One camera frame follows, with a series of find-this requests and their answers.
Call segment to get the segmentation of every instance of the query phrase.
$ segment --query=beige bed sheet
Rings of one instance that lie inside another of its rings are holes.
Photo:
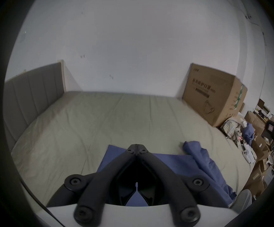
[[[152,153],[184,154],[183,142],[193,140],[208,150],[238,194],[253,165],[233,141],[177,98],[67,92],[26,129],[12,157],[27,186],[47,204],[67,176],[96,172],[109,144],[138,143]]]

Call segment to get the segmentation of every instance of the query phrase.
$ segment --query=blue towel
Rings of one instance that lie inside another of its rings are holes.
[[[176,174],[185,176],[202,175],[204,176],[224,199],[227,205],[230,205],[236,199],[236,193],[228,186],[216,166],[215,162],[209,158],[206,149],[202,149],[198,141],[185,142],[183,150],[189,155],[166,155],[153,154]],[[108,149],[97,170],[100,172],[109,162],[125,152],[126,149],[109,145]],[[126,206],[147,206],[146,201],[138,191],[129,199]]]
[[[255,137],[255,129],[251,123],[247,123],[247,126],[242,132],[242,136],[245,139],[246,143],[251,146],[251,143]]]

